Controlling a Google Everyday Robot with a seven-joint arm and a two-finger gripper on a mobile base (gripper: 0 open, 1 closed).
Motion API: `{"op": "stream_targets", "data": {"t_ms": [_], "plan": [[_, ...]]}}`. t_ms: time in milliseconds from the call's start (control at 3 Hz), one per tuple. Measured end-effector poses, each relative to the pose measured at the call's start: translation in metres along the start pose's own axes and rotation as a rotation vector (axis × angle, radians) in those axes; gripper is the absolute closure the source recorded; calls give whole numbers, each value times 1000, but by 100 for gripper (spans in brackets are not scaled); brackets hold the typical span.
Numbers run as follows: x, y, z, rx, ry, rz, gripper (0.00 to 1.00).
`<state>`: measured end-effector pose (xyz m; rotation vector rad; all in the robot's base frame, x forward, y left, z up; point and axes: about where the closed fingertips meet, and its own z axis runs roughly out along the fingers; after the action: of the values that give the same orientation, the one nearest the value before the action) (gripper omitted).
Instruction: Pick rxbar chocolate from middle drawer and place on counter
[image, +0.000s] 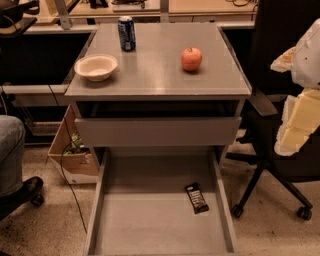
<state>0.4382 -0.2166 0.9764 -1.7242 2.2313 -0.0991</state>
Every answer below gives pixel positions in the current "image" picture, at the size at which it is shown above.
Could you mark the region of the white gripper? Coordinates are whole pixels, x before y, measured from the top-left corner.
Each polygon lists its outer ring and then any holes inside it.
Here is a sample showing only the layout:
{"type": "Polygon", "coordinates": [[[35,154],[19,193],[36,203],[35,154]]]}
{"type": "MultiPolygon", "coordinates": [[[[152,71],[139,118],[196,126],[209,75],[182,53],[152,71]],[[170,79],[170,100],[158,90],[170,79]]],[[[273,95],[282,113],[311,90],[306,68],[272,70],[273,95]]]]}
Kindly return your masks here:
{"type": "Polygon", "coordinates": [[[270,68],[280,73],[291,70],[293,82],[307,88],[297,97],[287,97],[276,136],[275,152],[291,156],[320,126],[320,91],[316,90],[320,88],[320,19],[310,26],[295,48],[286,50],[270,68]]]}

